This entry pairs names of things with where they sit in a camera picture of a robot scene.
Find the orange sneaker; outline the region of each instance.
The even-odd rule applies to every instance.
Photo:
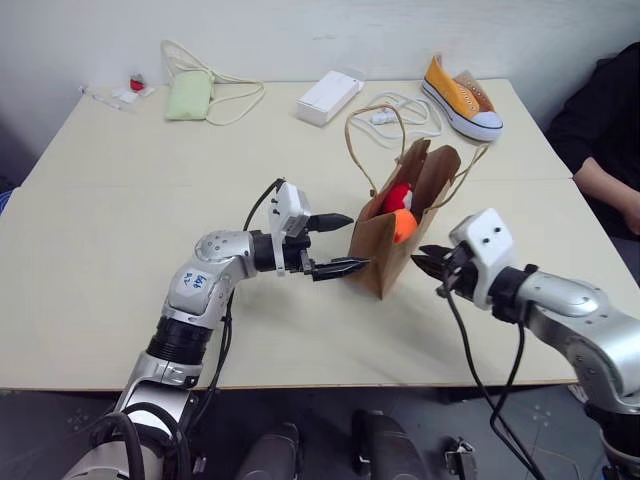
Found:
[[[489,97],[467,71],[451,78],[434,55],[422,81],[422,90],[445,111],[458,132],[483,142],[492,142],[502,133],[502,119]]]

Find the brown paper bag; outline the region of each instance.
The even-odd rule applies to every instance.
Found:
[[[362,113],[362,111],[366,110],[354,112],[349,116],[347,122],[353,115]],[[395,113],[399,118],[404,135],[401,117],[397,111]],[[486,151],[486,146],[479,148],[471,165],[456,175],[460,167],[460,157],[453,147],[446,145],[429,153],[430,141],[427,139],[417,140],[406,153],[399,157],[398,164],[391,176],[382,190],[377,192],[373,181],[364,172],[364,168],[353,154],[348,125],[345,126],[345,136],[352,158],[363,170],[373,187],[371,192],[373,198],[369,200],[358,216],[349,249],[350,256],[368,258],[371,259],[371,263],[348,278],[370,290],[379,298],[384,298],[409,261],[410,255],[422,241],[422,237],[431,225],[438,209],[457,192],[471,167]],[[452,194],[446,197],[448,190],[458,177],[462,178]],[[389,190],[396,184],[405,182],[413,187],[411,213],[416,217],[418,228],[408,240],[394,243],[395,215],[392,213],[378,215],[378,213]]]

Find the sticker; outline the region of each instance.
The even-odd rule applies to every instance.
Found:
[[[182,274],[182,279],[176,289],[180,295],[191,297],[202,293],[208,293],[211,275],[200,270],[187,270]]]

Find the orange ball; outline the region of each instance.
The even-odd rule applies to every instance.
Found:
[[[393,234],[393,243],[402,243],[407,240],[418,228],[416,217],[406,208],[393,212],[396,216],[396,230]]]

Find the red object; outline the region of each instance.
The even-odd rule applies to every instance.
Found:
[[[411,210],[412,199],[411,185],[399,183],[389,191],[384,202],[382,202],[382,213],[391,213],[402,208]]]
[[[132,78],[129,80],[129,87],[131,87],[131,90],[134,92],[139,92],[140,90],[144,90],[144,83]]]
[[[416,217],[406,208],[393,212],[396,216],[396,229],[393,233],[393,243],[402,243],[408,240],[418,228]]]

